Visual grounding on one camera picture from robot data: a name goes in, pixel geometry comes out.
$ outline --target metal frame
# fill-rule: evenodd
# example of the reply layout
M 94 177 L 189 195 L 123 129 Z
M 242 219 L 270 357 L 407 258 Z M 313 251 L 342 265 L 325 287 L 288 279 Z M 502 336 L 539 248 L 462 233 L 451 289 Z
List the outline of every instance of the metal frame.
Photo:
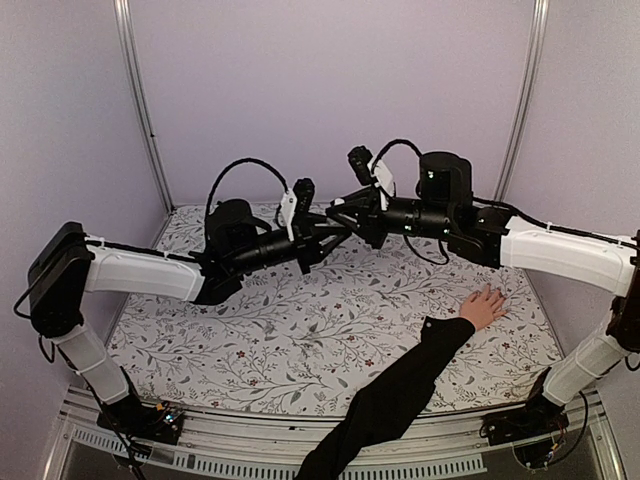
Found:
M 167 214 L 174 209 L 173 199 L 169 191 L 169 184 L 164 173 L 164 167 L 160 159 L 160 151 L 156 143 L 156 136 L 151 125 L 151 117 L 147 100 L 144 95 L 142 86 L 142 75 L 140 73 L 140 65 L 138 64 L 138 55 L 136 52 L 136 44 L 133 37 L 133 25 L 131 23 L 131 12 L 129 10 L 129 0 L 114 0 L 116 11 L 116 22 L 118 24 L 118 34 L 120 36 L 120 44 L 122 46 L 122 55 L 129 77 L 129 85 L 133 101 L 138 114 L 138 122 L 142 131 L 147 157 L 151 166 L 151 172 L 155 181 L 158 193 L 162 201 L 162 206 Z
M 516 116 L 509 136 L 507 153 L 502 164 L 500 177 L 493 195 L 494 200 L 504 201 L 513 170 L 518 158 L 522 136 L 524 134 L 529 105 L 533 96 L 533 87 L 538 76 L 538 67 L 542 56 L 542 46 L 544 44 L 544 34 L 547 26 L 547 13 L 549 11 L 549 0 L 535 0 L 533 9 L 533 20 L 531 22 L 531 34 L 529 36 L 529 50 L 525 64 L 524 79 L 520 90 L 520 99 L 516 109 Z
M 587 399 L 590 438 L 595 445 L 594 454 L 603 478 L 622 480 L 625 478 L 624 470 L 598 393 L 593 389 L 588 391 Z M 491 411 L 509 408 L 513 406 L 498 407 Z M 72 441 L 116 455 L 123 454 L 115 436 L 95 425 L 98 413 L 99 409 L 88 391 L 74 387 L 69 389 L 60 412 L 58 422 L 61 429 L 49 458 L 45 480 L 60 479 Z M 486 410 L 420 416 L 402 439 L 363 452 L 341 478 L 385 478 L 381 477 L 382 472 L 391 470 L 395 472 L 397 480 L 421 478 L 416 477 L 416 469 L 439 465 L 444 468 L 445 464 L 465 463 L 472 458 L 480 459 L 479 463 L 476 460 L 476 471 L 482 471 L 483 454 L 511 448 L 510 444 L 491 447 L 487 439 L 479 436 L 478 431 L 485 413 Z M 578 398 L 567 405 L 567 414 L 571 422 L 569 430 L 580 429 L 584 419 L 582 400 Z M 280 478 L 284 479 L 286 475 L 291 475 L 302 457 L 338 421 L 340 418 L 337 417 L 310 418 L 187 407 L 185 429 L 180 443 L 175 447 L 154 445 L 148 463 L 226 479 L 247 478 L 246 475 L 240 475 L 240 468 L 265 469 L 271 474 L 270 478 L 278 478 L 274 473 L 280 475 L 282 472 Z M 514 445 L 526 444 L 543 437 L 523 440 Z M 220 466 L 225 466 L 226 474 L 220 474 Z M 426 478 L 459 476 L 450 473 L 452 475 Z

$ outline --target fingers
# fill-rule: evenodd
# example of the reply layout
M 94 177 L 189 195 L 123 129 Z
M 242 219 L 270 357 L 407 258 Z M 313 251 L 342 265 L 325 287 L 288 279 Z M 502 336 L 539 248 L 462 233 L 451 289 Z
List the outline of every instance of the fingers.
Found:
M 499 288 L 496 288 L 489 297 L 489 305 L 495 305 L 502 298 L 502 293 Z
M 489 294 L 491 293 L 491 285 L 488 283 L 484 286 L 484 290 L 480 294 L 480 300 L 487 300 L 489 298 Z
M 494 312 L 497 312 L 500 310 L 500 308 L 502 307 L 502 305 L 504 305 L 504 302 L 506 302 L 507 299 L 506 297 L 500 296 L 500 298 L 498 298 L 498 300 L 496 301 L 496 303 L 494 303 L 491 307 L 493 308 Z

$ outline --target floral tablecloth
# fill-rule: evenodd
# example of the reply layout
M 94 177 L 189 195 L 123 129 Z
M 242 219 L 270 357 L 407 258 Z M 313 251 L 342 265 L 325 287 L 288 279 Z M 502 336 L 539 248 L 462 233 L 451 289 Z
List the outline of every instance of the floral tablecloth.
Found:
M 273 205 L 253 205 L 273 217 Z M 158 248 L 203 248 L 203 207 L 181 207 Z M 413 239 L 427 256 L 435 242 Z M 340 416 L 357 389 L 416 344 L 424 315 L 456 316 L 490 282 L 510 313 L 473 336 L 436 383 L 427 412 L 520 401 L 560 358 L 519 270 L 446 266 L 415 257 L 399 236 L 381 250 L 357 237 L 302 275 L 296 263 L 255 272 L 226 303 L 202 307 L 131 295 L 109 344 L 143 396 L 252 412 Z

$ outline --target lavender wall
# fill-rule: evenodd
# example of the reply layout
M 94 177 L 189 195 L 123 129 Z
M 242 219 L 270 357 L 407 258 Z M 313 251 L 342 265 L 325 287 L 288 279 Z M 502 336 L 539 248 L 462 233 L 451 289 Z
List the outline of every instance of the lavender wall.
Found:
M 354 145 L 395 137 L 452 150 L 495 188 L 513 120 L 532 1 L 139 0 L 132 18 L 158 144 L 177 203 L 203 203 L 230 161 L 257 156 L 321 199 L 358 188 Z M 411 194 L 417 162 L 389 163 Z M 223 195 L 275 200 L 268 173 Z
M 69 382 L 11 313 L 29 264 L 67 220 L 145 245 L 163 213 L 112 2 L 3 2 L 0 45 L 0 478 L 22 480 L 42 472 Z M 120 297 L 94 297 L 84 311 L 104 333 Z
M 609 233 L 640 228 L 640 3 L 551 2 L 538 82 L 508 200 L 544 220 Z M 566 351 L 611 297 L 532 276 Z M 629 478 L 640 478 L 640 375 L 599 384 Z

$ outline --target purple backdrop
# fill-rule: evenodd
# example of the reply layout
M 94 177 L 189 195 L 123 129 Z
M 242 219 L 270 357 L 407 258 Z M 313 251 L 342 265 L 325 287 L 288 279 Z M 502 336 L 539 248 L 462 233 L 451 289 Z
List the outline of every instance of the purple backdrop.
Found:
M 140 0 L 132 18 L 177 203 L 203 203 L 230 161 L 257 156 L 320 199 L 358 188 L 346 154 L 401 136 L 452 150 L 490 196 L 514 117 L 533 2 Z M 389 155 L 400 192 L 417 163 Z M 255 167 L 223 195 L 276 200 Z

